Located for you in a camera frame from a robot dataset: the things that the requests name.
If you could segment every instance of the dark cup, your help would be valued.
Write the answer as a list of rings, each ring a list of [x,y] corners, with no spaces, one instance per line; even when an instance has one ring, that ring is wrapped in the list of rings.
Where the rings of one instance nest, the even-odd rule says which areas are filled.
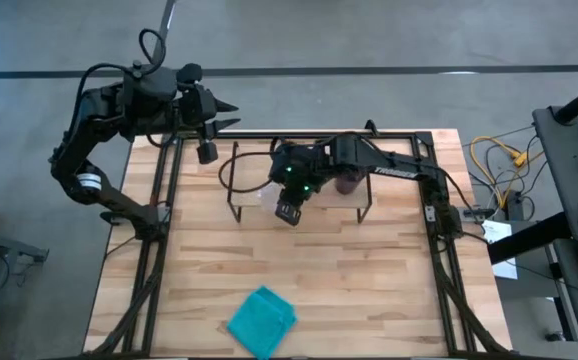
[[[365,175],[364,171],[355,171],[336,177],[336,190],[342,195],[351,194]]]

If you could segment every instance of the wire stand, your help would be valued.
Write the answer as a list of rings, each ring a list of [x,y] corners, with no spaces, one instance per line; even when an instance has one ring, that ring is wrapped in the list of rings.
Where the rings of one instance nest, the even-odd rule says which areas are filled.
[[[235,158],[235,156],[238,154],[238,142],[234,141],[233,142],[233,146],[231,148],[231,157]],[[230,166],[230,173],[229,173],[229,186],[227,187],[227,204],[229,205],[229,208],[231,209],[231,213],[233,214],[233,217],[236,219],[236,221],[238,223],[240,223],[240,221],[242,220],[242,206],[240,205],[234,205],[233,204],[233,179],[236,173],[236,160],[231,162],[231,166]],[[356,209],[356,216],[358,219],[358,224],[362,224],[362,221],[365,219],[365,217],[367,216],[367,213],[369,212],[369,209],[371,208],[371,205],[373,205],[373,198],[371,196],[371,178],[369,176],[369,174],[367,174],[365,176],[365,182],[367,184],[367,207],[365,208],[357,208]]]

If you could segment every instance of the desk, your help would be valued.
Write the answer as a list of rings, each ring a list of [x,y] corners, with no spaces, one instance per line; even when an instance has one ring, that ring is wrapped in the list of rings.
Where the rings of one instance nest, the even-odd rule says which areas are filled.
[[[473,200],[458,132],[433,130],[433,138],[438,163]],[[263,284],[292,303],[298,317],[275,356],[446,354],[415,182],[373,176],[374,204],[360,225],[353,209],[317,207],[305,208],[296,228],[256,207],[243,209],[238,224],[217,179],[232,142],[216,141],[220,159],[203,166],[195,143],[183,150],[152,356],[250,357],[225,325]],[[268,140],[238,142],[241,152],[269,146]],[[376,143],[411,151],[401,140]],[[123,192],[139,203],[149,201],[157,155],[158,149],[144,139],[133,145]],[[451,202],[462,206],[450,190]],[[132,235],[129,226],[115,228],[109,248]],[[139,242],[129,243],[105,262],[85,350],[100,344],[126,310],[139,248]],[[486,246],[464,238],[457,252],[470,306],[498,342],[510,348]],[[459,321],[454,324],[460,337]],[[138,327],[137,339],[141,332]]]
[[[553,242],[557,259],[550,260],[557,262],[567,284],[578,287],[578,124],[560,125],[548,109],[534,111],[533,117],[563,211],[491,245],[491,262],[498,263]],[[578,323],[578,290],[567,292]],[[559,312],[563,328],[571,329],[569,340],[577,340],[569,312]]]

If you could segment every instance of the white paper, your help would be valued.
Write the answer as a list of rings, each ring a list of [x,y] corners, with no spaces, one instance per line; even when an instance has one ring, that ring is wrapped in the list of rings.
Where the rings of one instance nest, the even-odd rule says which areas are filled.
[[[509,224],[485,220],[482,227],[485,229],[485,239],[487,239],[490,244],[511,235],[511,225]],[[516,258],[494,265],[493,274],[499,277],[517,280]]]

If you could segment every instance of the yellow cable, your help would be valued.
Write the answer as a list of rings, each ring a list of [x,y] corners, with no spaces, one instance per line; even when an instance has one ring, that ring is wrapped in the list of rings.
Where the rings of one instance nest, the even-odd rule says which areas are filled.
[[[509,181],[509,185],[507,186],[507,190],[505,190],[504,196],[502,197],[502,202],[500,203],[500,207],[504,208],[505,204],[507,203],[507,198],[509,197],[509,193],[511,192],[511,184],[513,184],[514,181],[516,181],[516,176],[518,176],[518,174],[520,173],[520,170],[522,170],[528,163],[536,160],[537,158],[539,158],[540,156],[542,156],[542,154],[544,154],[544,151],[539,152],[538,154],[534,155],[534,157],[532,157],[531,159],[529,159],[529,161],[525,162],[521,167],[519,167],[518,169],[516,169],[516,171],[513,173],[513,176],[511,177],[511,181]]]
[[[473,140],[471,140],[471,144],[469,147],[469,152],[471,154],[471,160],[473,160],[473,162],[480,169],[480,171],[482,171],[482,173],[485,175],[485,177],[487,177],[487,179],[491,182],[491,185],[492,185],[493,189],[495,190],[494,194],[496,195],[496,199],[498,200],[498,204],[501,204],[503,201],[502,200],[502,194],[500,193],[500,190],[498,189],[498,187],[495,185],[496,180],[493,178],[493,175],[489,174],[489,172],[480,164],[480,161],[478,161],[478,157],[476,156],[476,150],[475,150],[476,143],[481,142],[481,141],[485,141],[485,140],[489,140],[491,142],[494,142],[494,143],[500,145],[500,147],[503,150],[507,151],[509,153],[509,155],[511,155],[511,157],[513,157],[513,158],[519,156],[520,153],[509,148],[506,144],[499,141],[498,139],[492,138],[490,136],[477,136]]]

